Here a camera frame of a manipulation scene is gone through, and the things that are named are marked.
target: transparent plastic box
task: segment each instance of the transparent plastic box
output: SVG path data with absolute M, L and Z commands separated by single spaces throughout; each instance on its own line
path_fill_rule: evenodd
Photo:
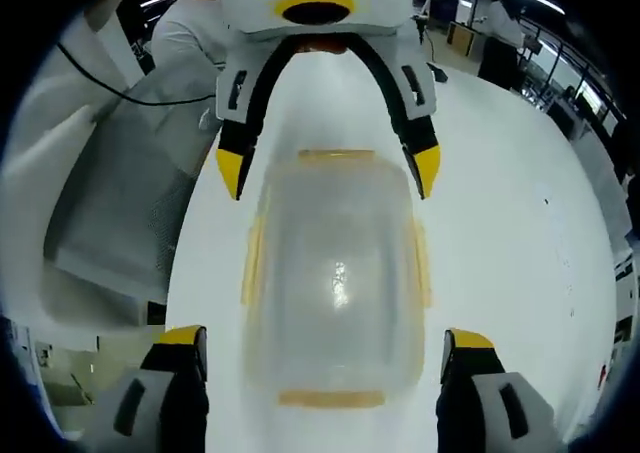
M 245 353 L 281 404 L 377 406 L 421 374 L 409 184 L 365 153 L 308 153 L 265 180 Z

